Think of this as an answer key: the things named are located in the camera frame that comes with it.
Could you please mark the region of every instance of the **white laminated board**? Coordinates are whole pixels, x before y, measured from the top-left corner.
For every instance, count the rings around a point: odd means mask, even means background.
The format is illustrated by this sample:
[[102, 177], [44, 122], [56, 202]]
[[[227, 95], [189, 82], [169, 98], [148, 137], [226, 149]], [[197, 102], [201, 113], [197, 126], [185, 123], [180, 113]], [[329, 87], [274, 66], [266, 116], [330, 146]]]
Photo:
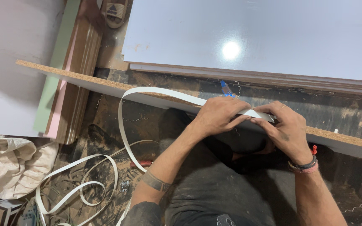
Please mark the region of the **white laminated board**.
[[49, 64], [63, 1], [0, 1], [0, 134], [37, 137], [33, 130], [45, 76], [15, 60]]
[[362, 80], [362, 1], [134, 0], [122, 54], [142, 64]]

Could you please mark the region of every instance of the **green laminate edge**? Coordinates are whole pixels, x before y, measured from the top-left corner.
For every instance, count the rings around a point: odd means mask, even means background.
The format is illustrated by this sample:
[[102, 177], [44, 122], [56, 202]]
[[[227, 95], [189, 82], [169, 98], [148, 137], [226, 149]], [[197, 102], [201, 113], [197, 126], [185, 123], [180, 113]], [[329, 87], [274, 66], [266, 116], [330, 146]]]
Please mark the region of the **green laminate edge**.
[[[57, 41], [54, 46], [53, 56], [51, 57], [50, 67], [62, 69], [65, 61], [66, 51], [73, 27], [75, 25], [76, 16], [78, 14], [80, 0], [68, 0], [62, 16], [61, 26], [59, 27]], [[33, 130], [45, 133], [47, 129], [48, 119], [50, 117], [54, 96], [57, 90], [59, 79], [49, 76], [45, 79], [43, 92], [39, 107], [36, 113], [36, 119], [33, 124]]]

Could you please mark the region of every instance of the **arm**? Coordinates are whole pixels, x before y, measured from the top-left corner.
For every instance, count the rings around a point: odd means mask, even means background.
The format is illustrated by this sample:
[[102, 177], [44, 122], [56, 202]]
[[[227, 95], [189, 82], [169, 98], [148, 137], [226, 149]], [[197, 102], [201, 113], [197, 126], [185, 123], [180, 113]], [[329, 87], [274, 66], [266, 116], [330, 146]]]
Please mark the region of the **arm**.
[[[306, 121], [303, 116], [279, 101], [258, 106], [254, 110], [270, 112], [277, 117], [279, 123], [275, 126], [258, 118], [251, 119], [251, 122], [262, 127], [274, 144], [289, 156], [292, 162], [304, 165], [312, 161], [312, 153], [306, 141]], [[318, 170], [312, 173], [296, 172], [295, 179], [297, 213], [301, 225], [347, 225]]]
[[210, 98], [184, 132], [154, 161], [132, 195], [131, 208], [141, 202], [159, 203], [191, 149], [207, 136], [232, 130], [251, 119], [236, 114], [251, 106], [232, 97]]

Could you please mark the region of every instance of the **pink laminate edge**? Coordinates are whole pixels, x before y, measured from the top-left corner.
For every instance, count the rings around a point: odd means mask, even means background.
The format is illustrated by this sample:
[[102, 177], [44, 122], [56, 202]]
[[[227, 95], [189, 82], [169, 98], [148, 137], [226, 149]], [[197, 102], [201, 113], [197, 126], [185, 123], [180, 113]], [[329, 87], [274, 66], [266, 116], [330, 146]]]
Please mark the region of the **pink laminate edge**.
[[[69, 51], [68, 61], [66, 63], [66, 67], [65, 67], [66, 71], [69, 71], [71, 68], [71, 61], [72, 61], [72, 56], [74, 53], [75, 40], [76, 40], [77, 33], [78, 33], [78, 26], [76, 27], [75, 35], [74, 35], [74, 38], [72, 41], [71, 50]], [[52, 138], [52, 139], [57, 138], [59, 120], [61, 119], [63, 99], [65, 97], [66, 84], [67, 84], [66, 81], [61, 82], [61, 87], [58, 91], [58, 98], [57, 98], [56, 106], [54, 109], [53, 118], [51, 119], [51, 123], [50, 123], [50, 128], [48, 130], [48, 133], [43, 135], [44, 137], [48, 137], [48, 138]]]

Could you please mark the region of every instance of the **left hand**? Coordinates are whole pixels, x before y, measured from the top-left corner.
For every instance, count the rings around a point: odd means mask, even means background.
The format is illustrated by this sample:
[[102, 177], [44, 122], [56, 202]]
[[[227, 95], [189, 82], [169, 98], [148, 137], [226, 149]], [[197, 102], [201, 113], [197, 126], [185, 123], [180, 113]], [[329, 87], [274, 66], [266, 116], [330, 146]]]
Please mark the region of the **left hand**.
[[100, 12], [96, 0], [83, 0], [80, 4], [78, 17], [85, 17], [99, 33], [103, 32], [105, 18]]
[[238, 112], [244, 109], [251, 109], [251, 105], [230, 96], [210, 98], [190, 126], [202, 138], [227, 132], [243, 121], [251, 119], [247, 115], [236, 116]]

